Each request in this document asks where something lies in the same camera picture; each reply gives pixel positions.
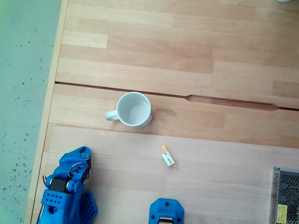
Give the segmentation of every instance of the speckled floor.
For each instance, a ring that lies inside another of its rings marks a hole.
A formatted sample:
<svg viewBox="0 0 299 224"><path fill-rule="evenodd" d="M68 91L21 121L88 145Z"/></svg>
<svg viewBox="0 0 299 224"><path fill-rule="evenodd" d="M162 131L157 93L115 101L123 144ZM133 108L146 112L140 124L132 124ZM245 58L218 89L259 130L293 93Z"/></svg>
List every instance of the speckled floor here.
<svg viewBox="0 0 299 224"><path fill-rule="evenodd" d="M0 223L22 223L61 0L0 0Z"/></svg>

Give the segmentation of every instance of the wire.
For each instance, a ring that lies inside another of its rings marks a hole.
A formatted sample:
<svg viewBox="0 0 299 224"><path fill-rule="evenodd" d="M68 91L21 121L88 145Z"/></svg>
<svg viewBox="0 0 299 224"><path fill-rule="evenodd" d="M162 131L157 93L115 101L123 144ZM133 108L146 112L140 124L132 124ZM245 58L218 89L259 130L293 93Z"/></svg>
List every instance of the wire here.
<svg viewBox="0 0 299 224"><path fill-rule="evenodd" d="M44 185L46 185L46 180L47 180L46 175L43 175L43 183L44 183Z"/></svg>
<svg viewBox="0 0 299 224"><path fill-rule="evenodd" d="M69 169L69 177L71 177L71 169L73 169L75 166L80 165L80 164L85 165L85 166L88 167L88 176L86 177L86 179L88 179L90 177L90 167L87 164L83 163L83 162L78 162L78 163L72 165L72 167Z"/></svg>

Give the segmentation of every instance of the blue robotic hand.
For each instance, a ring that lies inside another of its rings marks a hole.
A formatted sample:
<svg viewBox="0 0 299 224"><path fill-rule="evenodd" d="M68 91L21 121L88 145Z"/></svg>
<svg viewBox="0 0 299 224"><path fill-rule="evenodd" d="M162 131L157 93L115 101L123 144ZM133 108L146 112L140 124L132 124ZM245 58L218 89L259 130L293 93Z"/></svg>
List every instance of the blue robotic hand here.
<svg viewBox="0 0 299 224"><path fill-rule="evenodd" d="M66 153L48 178L37 224L90 224L98 213L91 192L83 194L90 176L91 150L80 147Z"/></svg>

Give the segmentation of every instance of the wooden tabletop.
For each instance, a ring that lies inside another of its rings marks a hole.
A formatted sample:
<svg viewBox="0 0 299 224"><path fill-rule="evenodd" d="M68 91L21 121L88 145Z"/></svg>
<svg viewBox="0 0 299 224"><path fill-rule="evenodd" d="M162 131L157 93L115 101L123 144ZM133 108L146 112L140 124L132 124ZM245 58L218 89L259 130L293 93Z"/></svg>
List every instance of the wooden tabletop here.
<svg viewBox="0 0 299 224"><path fill-rule="evenodd" d="M299 109L298 1L69 0L56 81Z"/></svg>
<svg viewBox="0 0 299 224"><path fill-rule="evenodd" d="M148 223L150 205L159 197L181 203L185 224L265 224L273 167L299 169L294 148L65 126L49 132L42 174L52 174L61 156L77 147L92 151L91 177L85 183L99 209L94 224ZM162 159L164 144L179 168ZM33 220L44 189L40 178Z"/></svg>

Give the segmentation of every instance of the white object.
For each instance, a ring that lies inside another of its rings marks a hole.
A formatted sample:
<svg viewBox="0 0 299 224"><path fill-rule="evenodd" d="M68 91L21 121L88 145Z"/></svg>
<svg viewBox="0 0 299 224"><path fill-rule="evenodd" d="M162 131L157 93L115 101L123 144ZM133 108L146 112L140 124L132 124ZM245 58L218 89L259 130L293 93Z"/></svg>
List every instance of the white object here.
<svg viewBox="0 0 299 224"><path fill-rule="evenodd" d="M115 111L105 114L106 120L120 120L131 127L145 127L152 120L150 101L139 92L128 92L116 105Z"/></svg>
<svg viewBox="0 0 299 224"><path fill-rule="evenodd" d="M168 166L173 165L175 162L173 160L173 158L171 157L170 153L167 151L165 153L162 154L163 159L165 160L166 164Z"/></svg>

